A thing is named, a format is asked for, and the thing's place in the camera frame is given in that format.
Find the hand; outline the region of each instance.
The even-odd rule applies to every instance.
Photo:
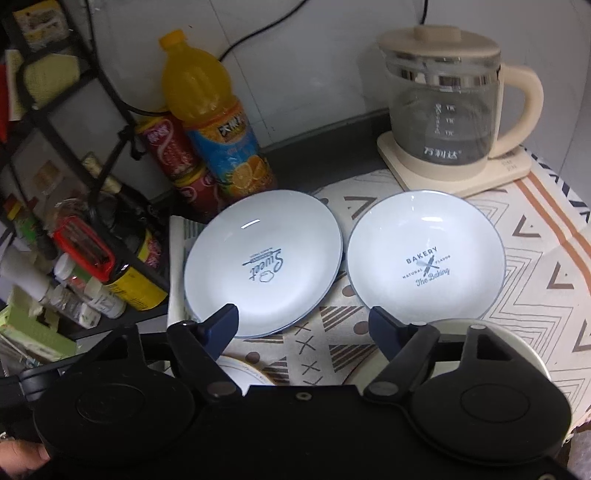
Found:
[[[49,461],[49,454],[41,443],[25,440],[0,442],[0,468],[11,478],[37,470]]]

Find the black metal rack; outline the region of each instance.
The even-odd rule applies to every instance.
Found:
[[[69,11],[64,5],[63,0],[57,0],[57,2],[60,4],[61,9],[63,10],[66,17],[66,21],[70,29],[69,36],[64,40],[52,42],[38,51],[32,51],[12,13],[33,5],[38,1],[40,0],[12,0],[7,7],[4,7],[0,11],[0,20],[2,21],[4,30],[8,34],[12,44],[19,50],[23,58],[23,63],[17,72],[16,85],[18,96],[26,110],[23,119],[16,124],[15,128],[11,129],[8,142],[4,145],[0,144],[0,171],[8,164],[9,161],[11,161],[12,156],[18,151],[19,147],[30,135],[30,133],[32,133],[34,130],[39,130],[48,143],[64,160],[69,169],[71,169],[72,173],[76,175],[76,177],[82,181],[86,187],[88,187],[90,191],[88,196],[90,217],[92,219],[92,226],[98,235],[105,241],[107,246],[112,249],[116,257],[128,263],[164,291],[169,292],[170,285],[168,278],[162,274],[162,271],[153,270],[152,268],[145,265],[141,260],[139,260],[122,241],[114,237],[109,232],[109,229],[100,220],[99,215],[96,214],[96,202],[99,192],[127,143],[135,141],[135,127],[137,123],[106,77],[105,72],[102,70],[99,62],[96,59],[96,56],[94,55],[94,52],[92,52],[86,45],[82,35],[80,34],[80,31],[76,27],[76,24],[73,22]],[[39,107],[35,104],[34,98],[25,86],[25,70],[29,65],[41,60],[46,55],[58,53],[67,48],[71,49],[73,54],[79,58],[81,69],[80,78],[76,84],[59,94],[51,102]],[[101,86],[121,114],[121,117],[123,117],[124,121],[127,123],[126,127],[119,132],[118,141],[109,154],[100,176],[96,179],[85,169],[76,154],[67,145],[55,127],[53,127],[48,117],[49,114],[55,111],[57,107],[62,105],[76,92],[84,88],[95,79],[100,82]],[[163,245],[162,259],[166,263],[168,258],[167,254],[167,245]],[[135,310],[132,311],[132,308],[128,308],[128,311],[120,319],[113,321],[103,318],[98,327],[91,330],[86,330],[84,332],[74,333],[73,335],[70,335],[70,337],[75,339],[82,338],[84,336],[94,335],[95,333],[111,329],[116,325],[121,325],[122,323],[128,325],[130,323],[140,322],[142,320],[165,314],[166,302],[167,300],[164,300],[161,305],[144,312],[137,312]]]

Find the geometric patterned cloth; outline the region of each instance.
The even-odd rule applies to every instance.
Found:
[[[499,232],[504,287],[484,319],[528,342],[569,399],[573,427],[591,406],[591,227],[589,208],[535,157],[530,174],[467,200]],[[326,186],[314,196],[335,215],[345,249],[361,215],[402,191],[389,170]],[[258,339],[234,339],[225,355],[249,362],[278,385],[341,384],[375,350],[368,309],[344,263],[326,297],[294,326]]]

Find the glass kettle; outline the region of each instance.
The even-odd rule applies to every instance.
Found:
[[[540,79],[528,67],[501,63],[500,47],[487,37],[419,25],[387,32],[378,44],[398,159],[410,170],[417,170],[415,159],[440,166],[483,164],[522,143],[540,118]],[[518,122],[499,137],[505,84],[524,91],[525,105]]]

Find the ceramic plate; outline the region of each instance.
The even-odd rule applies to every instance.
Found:
[[[238,307],[237,337],[278,332],[310,312],[335,280],[343,242],[335,217],[305,193],[274,190],[224,210],[187,259],[185,297],[197,321]]]
[[[222,355],[217,359],[217,364],[240,387],[242,395],[246,395],[251,385],[275,385],[266,375],[259,372],[256,368],[235,358]]]
[[[363,303],[403,323],[479,318],[503,286],[505,251],[477,208],[422,190],[389,197],[363,215],[347,267]]]
[[[513,347],[529,363],[542,372],[546,378],[550,379],[550,373],[548,372],[546,365],[535,350],[518,335],[504,327],[484,320],[464,319],[438,320],[433,322],[433,326],[437,327],[441,333],[465,335],[467,328],[474,323],[486,325],[509,346]],[[433,368],[431,377],[436,377],[437,375],[455,370],[459,363],[460,362],[438,362]],[[351,372],[351,374],[345,379],[345,385],[355,385],[361,393],[386,365],[388,365],[388,360],[383,356],[382,352],[377,350],[363,360],[357,368]]]

